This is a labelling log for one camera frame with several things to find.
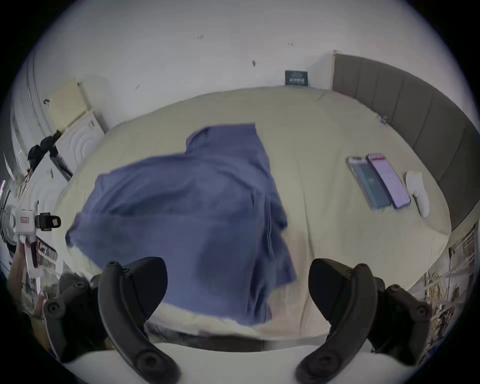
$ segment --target clothes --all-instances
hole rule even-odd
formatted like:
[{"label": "clothes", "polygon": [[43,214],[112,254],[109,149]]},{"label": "clothes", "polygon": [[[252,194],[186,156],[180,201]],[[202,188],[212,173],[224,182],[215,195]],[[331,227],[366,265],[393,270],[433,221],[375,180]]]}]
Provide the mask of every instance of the clothes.
[{"label": "clothes", "polygon": [[66,242],[100,267],[162,257],[165,302],[254,325],[271,319],[270,293],[296,280],[286,227],[255,125],[216,126],[185,154],[100,175]]}]

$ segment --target white object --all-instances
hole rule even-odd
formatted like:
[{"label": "white object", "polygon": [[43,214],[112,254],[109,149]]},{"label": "white object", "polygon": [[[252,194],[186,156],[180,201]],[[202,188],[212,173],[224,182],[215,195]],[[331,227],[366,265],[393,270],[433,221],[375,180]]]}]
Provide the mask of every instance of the white object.
[{"label": "white object", "polygon": [[48,99],[50,120],[59,131],[63,131],[87,111],[75,79],[57,89]]},{"label": "white object", "polygon": [[65,130],[55,146],[68,169],[75,173],[104,135],[93,111],[89,111]]},{"label": "white object", "polygon": [[33,264],[33,258],[36,258],[35,249],[32,253],[31,244],[36,242],[35,216],[37,214],[38,202],[33,204],[33,208],[29,209],[18,207],[15,211],[15,226],[13,231],[19,237],[20,242],[25,245],[25,260],[27,265],[28,276],[33,279],[43,277],[46,274],[44,267]]},{"label": "white object", "polygon": [[408,171],[405,176],[405,184],[410,194],[413,195],[417,206],[419,208],[420,215],[425,218],[430,212],[430,202],[428,200],[427,191],[423,186],[421,179],[421,172]]},{"label": "white object", "polygon": [[[19,199],[18,206],[24,209],[33,209],[38,201],[37,211],[55,214],[55,205],[63,188],[68,184],[67,180],[50,160],[48,154],[38,164],[32,174],[24,193]],[[36,235],[46,244],[53,247],[52,233],[55,231],[41,231],[37,229]]]},{"label": "white object", "polygon": [[[151,321],[186,333],[238,333],[263,340],[294,339],[328,333],[308,293],[314,258],[345,265],[366,263],[389,286],[417,282],[444,250],[451,232],[448,205],[435,179],[405,140],[355,99],[307,87],[254,88],[203,95],[164,107],[110,131],[59,201],[62,227],[53,232],[54,248],[75,272],[100,269],[65,234],[94,189],[99,174],[149,156],[185,151],[194,131],[215,124],[255,122],[270,160],[288,227],[283,238],[298,281],[269,298],[272,321],[240,326],[232,320],[193,314],[160,304]],[[414,204],[400,211],[372,211],[345,159],[382,152],[399,174],[422,172],[429,191],[427,220]]]}]

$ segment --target white wall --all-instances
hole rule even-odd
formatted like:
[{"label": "white wall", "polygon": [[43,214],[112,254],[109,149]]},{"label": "white wall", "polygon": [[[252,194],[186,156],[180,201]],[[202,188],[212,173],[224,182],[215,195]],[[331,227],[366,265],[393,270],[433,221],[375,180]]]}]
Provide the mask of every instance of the white wall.
[{"label": "white wall", "polygon": [[84,0],[40,40],[34,70],[41,100],[75,77],[112,128],[200,94],[284,84],[285,69],[329,88],[334,49],[420,77],[480,127],[455,59],[402,1]]}]

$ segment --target beige bed sheet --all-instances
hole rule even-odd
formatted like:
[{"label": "beige bed sheet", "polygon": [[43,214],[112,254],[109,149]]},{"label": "beige bed sheet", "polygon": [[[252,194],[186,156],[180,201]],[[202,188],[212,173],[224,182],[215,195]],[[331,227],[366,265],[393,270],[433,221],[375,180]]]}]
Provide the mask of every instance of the beige bed sheet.
[{"label": "beige bed sheet", "polygon": [[[65,244],[65,233],[99,174],[148,156],[184,152],[187,137],[202,127],[248,122],[256,124],[270,158],[288,217],[284,239],[298,281],[272,293],[272,321],[253,328],[165,303],[151,321],[193,334],[236,333],[270,340],[317,336],[327,333],[329,324],[308,293],[314,258],[350,266],[367,263],[387,286],[397,283],[407,289],[440,256],[451,232],[448,206],[410,146],[355,99],[312,88],[274,87],[203,95],[108,132],[58,201],[62,226],[54,239],[60,257],[79,273],[100,272],[78,249]],[[400,211],[369,208],[346,158],[374,152],[384,153],[400,175],[422,172],[431,204],[427,219],[420,217],[414,202]]]}]

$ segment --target gray headboard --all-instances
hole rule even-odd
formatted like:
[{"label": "gray headboard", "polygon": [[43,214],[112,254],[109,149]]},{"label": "gray headboard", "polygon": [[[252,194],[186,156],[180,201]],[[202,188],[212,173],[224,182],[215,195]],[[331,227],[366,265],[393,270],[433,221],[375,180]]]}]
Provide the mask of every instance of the gray headboard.
[{"label": "gray headboard", "polygon": [[437,180],[456,228],[480,199],[480,134],[460,108],[418,77],[343,54],[335,55],[333,90],[387,116]]}]

